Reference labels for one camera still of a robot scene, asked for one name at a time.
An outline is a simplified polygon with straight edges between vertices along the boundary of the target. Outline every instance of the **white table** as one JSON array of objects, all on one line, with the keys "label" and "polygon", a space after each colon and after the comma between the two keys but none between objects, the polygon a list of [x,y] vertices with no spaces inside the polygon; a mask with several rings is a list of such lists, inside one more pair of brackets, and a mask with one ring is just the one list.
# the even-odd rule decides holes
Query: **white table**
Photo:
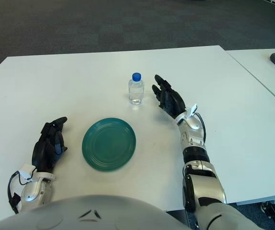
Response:
[{"label": "white table", "polygon": [[[136,71],[146,87],[138,107],[127,98]],[[0,219],[13,214],[10,175],[31,162],[43,124],[61,116],[69,149],[55,167],[52,200],[109,194],[183,209],[180,133],[151,91],[155,74],[187,106],[198,103],[228,202],[275,195],[275,97],[221,47],[8,57],[0,65]],[[106,117],[127,121],[137,137],[132,159],[109,173],[91,168],[81,152],[87,129]]]},{"label": "white table", "polygon": [[270,55],[275,49],[249,49],[227,51],[261,84],[275,96],[275,64]]}]

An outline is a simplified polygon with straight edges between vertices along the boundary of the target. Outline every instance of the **cable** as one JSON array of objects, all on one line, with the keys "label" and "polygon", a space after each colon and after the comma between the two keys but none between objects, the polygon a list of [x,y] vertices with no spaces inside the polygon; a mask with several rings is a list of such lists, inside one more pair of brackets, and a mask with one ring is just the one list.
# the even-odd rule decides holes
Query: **cable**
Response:
[{"label": "cable", "polygon": [[[30,178],[27,178],[26,180],[30,180],[30,179],[33,177],[33,173],[34,173],[35,170],[36,170],[36,168],[33,169],[32,174],[31,174],[31,177],[30,177]],[[23,183],[21,182],[21,174],[19,173],[19,171],[16,171],[16,172],[13,173],[12,176],[10,177],[10,180],[9,180],[9,183],[8,183],[8,199],[9,199],[9,203],[10,203],[10,205],[11,205],[11,207],[12,207],[12,209],[13,209],[13,211],[14,211],[15,214],[18,214],[18,209],[17,209],[16,205],[15,205],[13,202],[15,202],[15,199],[16,199],[17,197],[19,197],[19,196],[18,196],[16,193],[14,193],[14,196],[12,197],[10,186],[11,186],[11,182],[12,182],[13,178],[14,178],[15,176],[17,176],[17,175],[18,175],[19,183],[20,183],[21,185],[26,185],[26,184],[29,183],[29,182],[26,182],[26,183],[23,184]]]},{"label": "cable", "polygon": [[206,127],[205,127],[205,123],[201,117],[201,115],[199,113],[195,113],[197,115],[197,117],[199,118],[201,125],[203,126],[203,130],[204,130],[204,143],[206,143]]},{"label": "cable", "polygon": [[9,203],[10,203],[10,205],[11,205],[13,211],[15,212],[15,214],[18,213],[18,210],[17,210],[17,207],[16,207],[16,206],[15,206],[15,207],[12,206],[13,198],[12,198],[12,195],[11,195],[10,185],[11,185],[11,182],[12,182],[13,178],[14,178],[17,174],[19,174],[19,171],[16,171],[15,173],[12,174],[12,176],[10,177],[9,183],[8,183],[8,199],[9,199]]}]

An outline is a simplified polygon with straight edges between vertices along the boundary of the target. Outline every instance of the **plastic water bottle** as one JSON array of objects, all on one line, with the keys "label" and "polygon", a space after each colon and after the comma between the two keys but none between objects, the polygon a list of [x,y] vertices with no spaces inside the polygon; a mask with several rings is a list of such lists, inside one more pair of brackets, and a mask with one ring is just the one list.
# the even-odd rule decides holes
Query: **plastic water bottle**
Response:
[{"label": "plastic water bottle", "polygon": [[129,81],[128,86],[130,103],[135,105],[141,104],[144,96],[144,82],[141,79],[141,74],[132,74],[132,79]]}]

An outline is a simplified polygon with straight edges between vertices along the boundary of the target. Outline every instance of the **robotic arm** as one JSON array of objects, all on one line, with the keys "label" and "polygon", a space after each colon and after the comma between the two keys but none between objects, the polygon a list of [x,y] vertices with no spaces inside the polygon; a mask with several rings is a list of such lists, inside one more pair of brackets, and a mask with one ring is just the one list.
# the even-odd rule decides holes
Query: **robotic arm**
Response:
[{"label": "robotic arm", "polygon": [[[45,123],[39,141],[35,144],[32,165],[25,164],[10,178],[8,184],[8,199],[15,214],[18,214],[17,205],[21,201],[20,212],[42,206],[50,201],[52,195],[51,182],[55,179],[52,174],[56,162],[67,150],[62,136],[63,124],[66,117],[61,117],[50,123]],[[21,197],[14,193],[11,195],[11,181],[19,176],[19,182],[24,185]]]},{"label": "robotic arm", "polygon": [[224,189],[206,151],[206,129],[197,105],[186,108],[181,96],[159,75],[152,89],[159,107],[176,122],[183,150],[183,206],[195,214],[200,229],[260,229],[226,205]]}]

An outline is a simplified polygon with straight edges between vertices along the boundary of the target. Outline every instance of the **green plate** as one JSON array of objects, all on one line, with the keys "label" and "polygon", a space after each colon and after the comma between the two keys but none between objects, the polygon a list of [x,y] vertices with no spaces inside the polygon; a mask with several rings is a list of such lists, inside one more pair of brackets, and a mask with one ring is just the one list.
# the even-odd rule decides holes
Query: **green plate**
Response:
[{"label": "green plate", "polygon": [[86,132],[82,154],[86,162],[99,171],[112,171],[122,167],[136,148],[136,135],[131,126],[117,118],[96,122]]}]

